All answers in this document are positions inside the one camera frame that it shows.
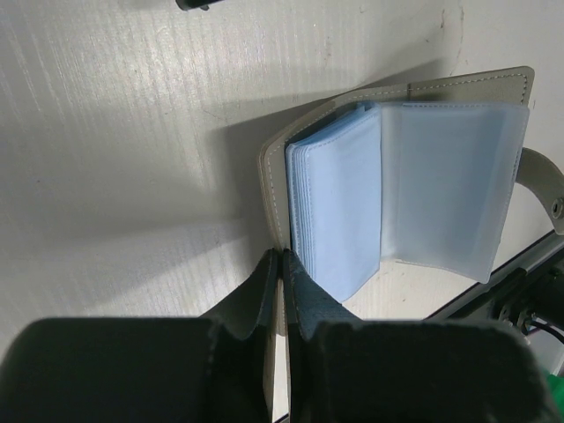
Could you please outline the black plastic card tray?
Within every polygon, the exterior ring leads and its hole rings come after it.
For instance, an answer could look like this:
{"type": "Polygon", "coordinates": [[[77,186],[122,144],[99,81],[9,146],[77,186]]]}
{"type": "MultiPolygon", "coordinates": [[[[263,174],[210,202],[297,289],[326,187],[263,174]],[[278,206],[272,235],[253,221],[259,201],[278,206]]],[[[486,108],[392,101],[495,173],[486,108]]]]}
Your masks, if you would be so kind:
{"type": "Polygon", "coordinates": [[[221,0],[176,0],[176,4],[183,11],[203,10],[208,11],[212,4],[220,2],[221,0]]]}

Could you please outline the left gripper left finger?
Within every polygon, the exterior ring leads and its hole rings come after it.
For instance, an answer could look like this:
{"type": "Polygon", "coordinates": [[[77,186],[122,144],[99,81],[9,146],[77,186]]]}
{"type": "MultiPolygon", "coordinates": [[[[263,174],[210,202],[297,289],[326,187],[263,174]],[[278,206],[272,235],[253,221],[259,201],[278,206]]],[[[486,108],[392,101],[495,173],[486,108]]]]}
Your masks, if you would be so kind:
{"type": "Polygon", "coordinates": [[[199,317],[27,325],[1,364],[4,422],[268,422],[278,253],[199,317]]]}

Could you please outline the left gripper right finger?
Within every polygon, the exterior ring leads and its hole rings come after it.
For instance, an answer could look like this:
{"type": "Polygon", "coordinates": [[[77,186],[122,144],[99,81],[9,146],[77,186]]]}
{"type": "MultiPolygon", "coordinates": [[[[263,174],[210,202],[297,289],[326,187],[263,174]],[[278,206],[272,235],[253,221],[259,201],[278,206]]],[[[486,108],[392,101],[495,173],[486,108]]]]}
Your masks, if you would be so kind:
{"type": "Polygon", "coordinates": [[[292,422],[547,422],[551,392],[506,324],[369,321],[286,250],[292,422]]]}

